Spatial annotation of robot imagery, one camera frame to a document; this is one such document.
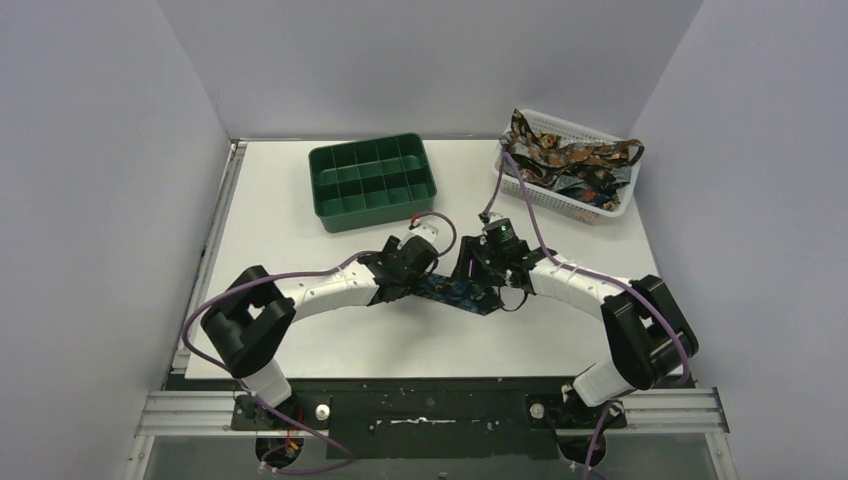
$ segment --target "brown floral cloth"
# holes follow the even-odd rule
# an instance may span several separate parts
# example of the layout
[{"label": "brown floral cloth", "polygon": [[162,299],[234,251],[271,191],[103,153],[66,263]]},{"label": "brown floral cloth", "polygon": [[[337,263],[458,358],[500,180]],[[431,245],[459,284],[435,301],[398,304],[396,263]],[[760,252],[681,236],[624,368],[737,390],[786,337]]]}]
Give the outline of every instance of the brown floral cloth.
[{"label": "brown floral cloth", "polygon": [[[553,133],[537,134],[518,110],[510,124],[501,146],[512,155],[525,182],[608,211],[618,209],[618,190],[630,183],[632,167],[645,151],[635,139],[584,143]],[[631,156],[632,148],[636,153]],[[515,176],[506,165],[504,172]]]}]

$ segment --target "white plastic basket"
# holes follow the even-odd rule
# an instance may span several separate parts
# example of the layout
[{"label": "white plastic basket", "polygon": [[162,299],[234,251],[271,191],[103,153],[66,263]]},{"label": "white plastic basket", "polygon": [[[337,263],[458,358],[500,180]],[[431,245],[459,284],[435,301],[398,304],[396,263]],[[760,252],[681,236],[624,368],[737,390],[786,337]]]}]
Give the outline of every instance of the white plastic basket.
[{"label": "white plastic basket", "polygon": [[[532,128],[536,133],[556,133],[558,135],[562,135],[562,137],[567,140],[573,140],[575,142],[612,143],[621,141],[620,138],[613,137],[612,135],[607,135],[597,130],[592,130],[591,128],[586,128],[575,123],[560,120],[559,118],[545,115],[544,113],[535,112],[533,110],[521,110],[521,113],[524,114],[524,117],[530,123],[530,128]],[[510,127],[507,126],[504,133],[509,130]],[[596,225],[605,218],[619,217],[624,213],[624,210],[627,208],[627,204],[630,203],[630,199],[633,197],[633,187],[636,185],[636,177],[639,175],[639,167],[641,164],[642,162],[639,161],[636,162],[636,165],[633,165],[633,170],[630,174],[630,183],[626,187],[618,190],[618,198],[621,203],[616,210],[611,212],[559,195],[542,187],[537,187],[536,185],[531,185],[526,182],[524,185],[527,187],[527,193],[530,195],[530,202],[534,205],[553,210],[567,217],[588,223],[589,225]],[[492,170],[495,173],[495,178],[498,176],[500,167],[501,147],[498,145],[495,149],[495,162]],[[513,197],[524,197],[521,194],[521,186],[518,184],[518,180],[506,175],[506,171],[503,176],[503,181],[501,182],[501,191],[512,195]]]}]

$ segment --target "white tabletop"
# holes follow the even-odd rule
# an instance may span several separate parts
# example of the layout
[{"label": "white tabletop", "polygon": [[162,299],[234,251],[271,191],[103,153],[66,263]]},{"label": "white tabletop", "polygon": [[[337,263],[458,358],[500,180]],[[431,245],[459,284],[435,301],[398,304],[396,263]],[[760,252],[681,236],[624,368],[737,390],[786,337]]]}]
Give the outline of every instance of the white tabletop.
[{"label": "white tabletop", "polygon": [[[335,234],[323,229],[312,208],[307,155],[331,143],[337,142],[248,143],[207,298],[252,265],[270,273],[322,270],[355,252],[379,250],[389,235],[403,237],[406,222]],[[477,214],[495,184],[495,146],[495,140],[425,141],[438,188],[435,210],[456,223],[460,236],[480,232]],[[531,248],[538,245],[523,200],[499,194],[493,211],[509,217]],[[631,278],[656,274],[635,201],[624,215],[599,226],[535,211],[548,246],[581,265]],[[440,228],[439,249],[450,235],[447,226]],[[457,250],[441,259],[437,273],[450,275]],[[285,292],[285,282],[277,285]],[[196,332],[195,344],[217,356],[203,330]],[[531,297],[517,312],[479,316],[407,297],[297,322],[276,359],[292,378],[570,376],[608,353],[600,322],[551,299]],[[186,377],[228,374],[192,356]]]}]

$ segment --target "green bin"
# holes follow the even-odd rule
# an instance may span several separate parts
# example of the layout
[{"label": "green bin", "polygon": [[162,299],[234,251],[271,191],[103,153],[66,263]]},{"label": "green bin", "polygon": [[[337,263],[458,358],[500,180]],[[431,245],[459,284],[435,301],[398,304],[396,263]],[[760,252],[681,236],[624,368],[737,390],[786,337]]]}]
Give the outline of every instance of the green bin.
[{"label": "green bin", "polygon": [[309,173],[315,214],[330,233],[410,219],[436,196],[415,133],[316,148]]}]

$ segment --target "white wall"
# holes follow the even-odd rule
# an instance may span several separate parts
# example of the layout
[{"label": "white wall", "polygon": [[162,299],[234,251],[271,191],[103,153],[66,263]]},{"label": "white wall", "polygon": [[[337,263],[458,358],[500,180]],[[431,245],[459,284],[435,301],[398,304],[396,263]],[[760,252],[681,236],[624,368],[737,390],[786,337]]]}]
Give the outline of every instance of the white wall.
[{"label": "white wall", "polygon": [[846,478],[848,2],[706,0],[639,117],[639,210],[742,478]]},{"label": "white wall", "polygon": [[233,137],[626,135],[702,0],[159,0]]},{"label": "white wall", "polygon": [[0,477],[118,478],[227,136],[153,0],[9,0],[0,146]]}]

